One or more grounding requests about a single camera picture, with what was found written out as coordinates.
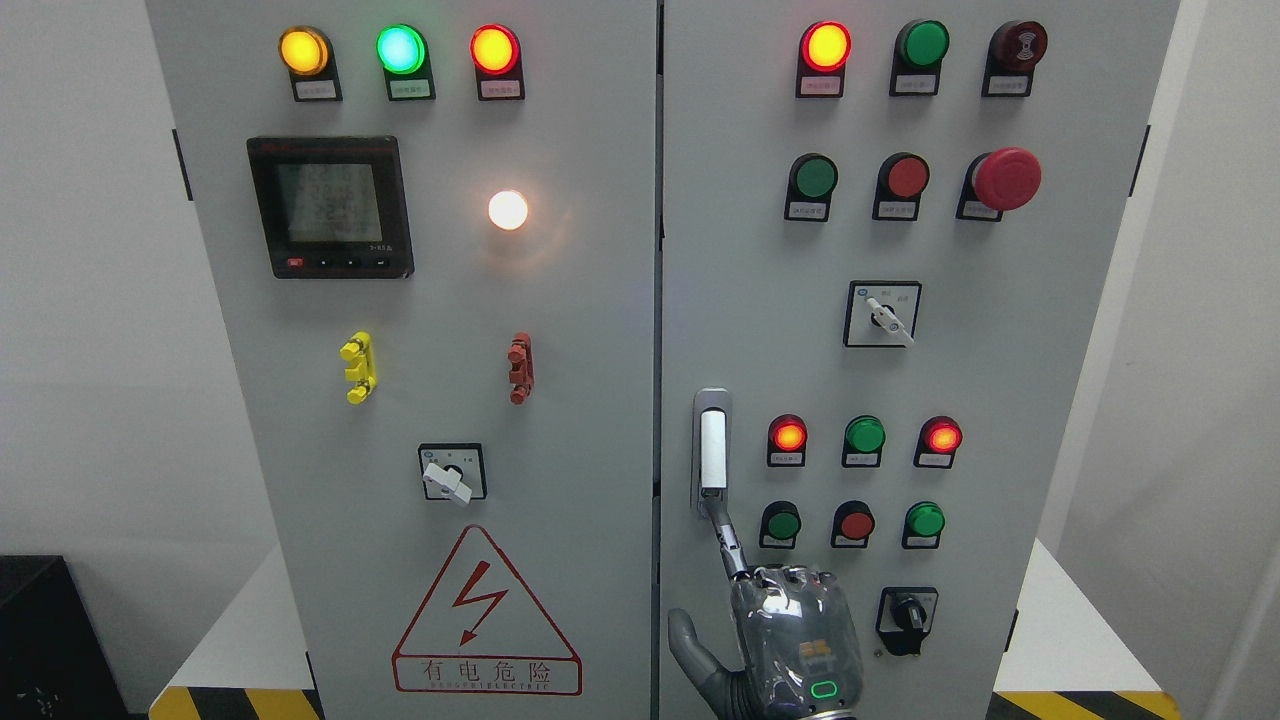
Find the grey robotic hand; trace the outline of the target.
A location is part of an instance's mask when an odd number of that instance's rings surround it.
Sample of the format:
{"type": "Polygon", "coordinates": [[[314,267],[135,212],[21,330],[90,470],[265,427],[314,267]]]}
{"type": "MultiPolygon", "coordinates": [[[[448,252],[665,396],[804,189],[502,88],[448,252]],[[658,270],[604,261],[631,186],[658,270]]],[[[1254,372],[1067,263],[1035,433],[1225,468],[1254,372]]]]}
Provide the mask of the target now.
{"type": "Polygon", "coordinates": [[[814,568],[751,566],[718,491],[710,519],[730,580],[745,666],[727,670],[682,609],[668,612],[671,653],[718,719],[852,719],[863,692],[861,653],[836,577],[814,568]]]}

